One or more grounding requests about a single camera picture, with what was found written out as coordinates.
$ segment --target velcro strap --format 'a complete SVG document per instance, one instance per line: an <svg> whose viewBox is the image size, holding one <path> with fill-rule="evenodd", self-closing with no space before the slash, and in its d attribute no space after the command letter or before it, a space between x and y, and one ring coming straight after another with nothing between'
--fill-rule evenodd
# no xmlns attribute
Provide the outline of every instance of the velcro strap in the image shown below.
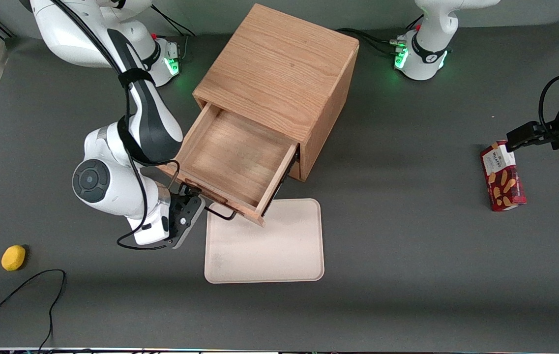
<svg viewBox="0 0 559 354"><path fill-rule="evenodd" d="M137 67L119 74L118 80L120 80L120 83L124 88L128 88L131 83L139 80L146 80L155 84L155 81L153 80L153 77L149 74L149 72Z"/></svg>
<svg viewBox="0 0 559 354"><path fill-rule="evenodd" d="M140 148L139 144L137 144L133 138L133 135L129 133L128 126L126 125L126 117L122 117L122 119L118 120L118 135L120 136L120 140L122 140L122 144L124 144L124 147L127 148L134 160L144 166L153 166L155 164L146 157L142 148Z"/></svg>

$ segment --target wooden drawer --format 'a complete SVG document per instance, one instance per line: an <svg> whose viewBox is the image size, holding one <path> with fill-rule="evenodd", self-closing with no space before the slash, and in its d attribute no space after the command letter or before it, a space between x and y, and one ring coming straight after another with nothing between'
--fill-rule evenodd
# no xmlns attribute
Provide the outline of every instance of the wooden drawer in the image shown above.
<svg viewBox="0 0 559 354"><path fill-rule="evenodd" d="M177 179L264 226L264 211L296 151L297 142L285 135L207 103L177 155Z"/></svg>

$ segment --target wooden box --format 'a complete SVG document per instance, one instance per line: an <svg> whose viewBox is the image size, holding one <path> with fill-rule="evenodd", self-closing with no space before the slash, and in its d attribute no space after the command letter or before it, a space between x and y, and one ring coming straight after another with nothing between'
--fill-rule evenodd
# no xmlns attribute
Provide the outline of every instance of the wooden box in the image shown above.
<svg viewBox="0 0 559 354"><path fill-rule="evenodd" d="M291 177L312 170L357 52L355 38L254 5L194 90L202 112L177 155L178 181L263 226L293 157Z"/></svg>

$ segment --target table surface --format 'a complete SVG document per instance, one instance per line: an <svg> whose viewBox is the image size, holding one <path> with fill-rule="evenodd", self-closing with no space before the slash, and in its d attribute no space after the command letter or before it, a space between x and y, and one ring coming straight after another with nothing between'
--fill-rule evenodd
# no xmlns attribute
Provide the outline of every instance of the table surface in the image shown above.
<svg viewBox="0 0 559 354"><path fill-rule="evenodd" d="M199 113L191 92L227 40L191 38L182 76L160 89L184 131ZM0 267L0 300L37 271L65 269L53 347L559 353L559 151L517 152L529 204L506 213L490 210L479 160L536 119L559 74L559 23L461 29L452 47L436 77L413 82L363 44L308 181L279 191L321 204L322 280L212 285L205 215L180 249L129 251L115 245L126 220L72 193L84 136L123 113L113 71L19 42L0 87L0 258L27 244L30 259ZM559 109L559 83L546 107ZM48 273L0 309L0 347L39 345L59 281Z"/></svg>

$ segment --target metal handle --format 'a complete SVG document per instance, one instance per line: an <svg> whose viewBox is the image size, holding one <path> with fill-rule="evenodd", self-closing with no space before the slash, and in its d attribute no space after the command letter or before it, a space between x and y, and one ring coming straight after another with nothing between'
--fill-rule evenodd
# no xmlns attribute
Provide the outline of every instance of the metal handle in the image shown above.
<svg viewBox="0 0 559 354"><path fill-rule="evenodd" d="M210 213L216 215L217 217L220 217L221 219L224 219L224 220L227 220L227 221L231 221L231 220L233 220L233 219L236 217L236 211L235 211L235 210L232 210L232 214L231 214L229 217L226 217L226 216L224 216L224 215L218 213L217 211L211 210L211 209L209 208L209 206L206 206L206 207L205 207L205 210L207 210L207 211L209 211Z"/></svg>

